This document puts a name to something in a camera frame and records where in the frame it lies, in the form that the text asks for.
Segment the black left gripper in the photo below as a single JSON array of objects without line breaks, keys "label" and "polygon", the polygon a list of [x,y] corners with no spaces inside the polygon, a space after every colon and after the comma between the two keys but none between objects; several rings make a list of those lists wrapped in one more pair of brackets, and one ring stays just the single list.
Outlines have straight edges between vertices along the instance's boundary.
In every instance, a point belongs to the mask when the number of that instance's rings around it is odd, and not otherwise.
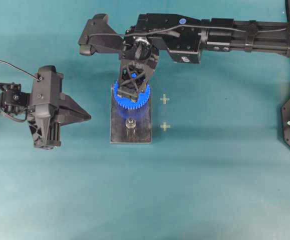
[{"label": "black left gripper", "polygon": [[60,93],[58,122],[55,120],[57,108],[51,104],[40,104],[28,114],[28,124],[34,147],[51,150],[60,147],[60,125],[80,123],[91,119],[70,96]]}]

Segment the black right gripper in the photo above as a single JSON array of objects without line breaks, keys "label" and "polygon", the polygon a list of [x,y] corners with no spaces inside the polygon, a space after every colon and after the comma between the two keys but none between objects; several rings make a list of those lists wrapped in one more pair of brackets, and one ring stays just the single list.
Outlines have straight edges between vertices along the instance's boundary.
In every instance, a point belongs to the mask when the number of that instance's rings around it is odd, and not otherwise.
[{"label": "black right gripper", "polygon": [[[152,45],[152,52],[167,51],[174,62],[199,64],[201,57],[201,29],[197,26],[201,21],[195,18],[166,13],[147,13],[138,16],[135,25],[129,28],[129,33],[149,33],[166,30],[174,26],[173,31],[179,33],[174,36],[170,33],[149,35],[146,40]],[[121,97],[132,98],[136,102],[140,93],[143,93],[155,72],[157,62],[140,63],[129,59],[122,59],[120,73],[117,80],[117,94]]]}]

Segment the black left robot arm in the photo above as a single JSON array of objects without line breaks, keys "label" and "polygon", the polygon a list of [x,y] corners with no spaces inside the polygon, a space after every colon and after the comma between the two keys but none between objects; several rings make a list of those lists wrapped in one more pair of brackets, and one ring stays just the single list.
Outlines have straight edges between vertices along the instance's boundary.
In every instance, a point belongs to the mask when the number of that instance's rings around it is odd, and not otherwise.
[{"label": "black left robot arm", "polygon": [[27,122],[34,147],[51,150],[61,145],[61,126],[88,121],[91,116],[70,96],[62,92],[63,75],[53,71],[39,72],[31,93],[20,84],[0,82],[0,115]]}]

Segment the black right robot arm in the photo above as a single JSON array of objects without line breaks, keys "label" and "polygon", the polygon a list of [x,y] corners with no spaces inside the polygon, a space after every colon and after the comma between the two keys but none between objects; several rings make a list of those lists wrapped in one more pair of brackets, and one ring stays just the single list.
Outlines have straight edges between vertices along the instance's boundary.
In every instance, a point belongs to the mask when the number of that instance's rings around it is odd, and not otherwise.
[{"label": "black right robot arm", "polygon": [[290,58],[290,22],[141,14],[123,39],[116,92],[119,98],[136,102],[146,91],[160,50],[167,51],[174,62],[184,64],[199,64],[204,50],[276,53]]}]

